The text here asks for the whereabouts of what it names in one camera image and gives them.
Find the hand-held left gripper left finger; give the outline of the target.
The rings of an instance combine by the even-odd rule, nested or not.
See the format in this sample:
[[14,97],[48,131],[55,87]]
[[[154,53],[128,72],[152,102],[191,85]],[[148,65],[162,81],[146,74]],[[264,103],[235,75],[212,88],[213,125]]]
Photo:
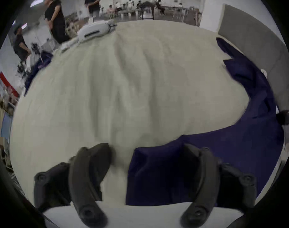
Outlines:
[[103,228],[108,219],[98,206],[102,201],[101,182],[112,162],[108,143],[82,147],[68,163],[61,162],[34,177],[34,205],[40,212],[73,203],[88,227]]

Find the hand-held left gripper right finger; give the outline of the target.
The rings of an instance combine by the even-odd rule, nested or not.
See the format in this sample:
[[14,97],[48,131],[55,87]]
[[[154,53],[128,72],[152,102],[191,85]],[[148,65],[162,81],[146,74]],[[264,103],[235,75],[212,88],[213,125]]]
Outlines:
[[214,207],[247,212],[256,201],[256,177],[224,163],[207,148],[184,144],[181,158],[186,164],[192,203],[180,218],[182,227],[197,228],[207,221]]

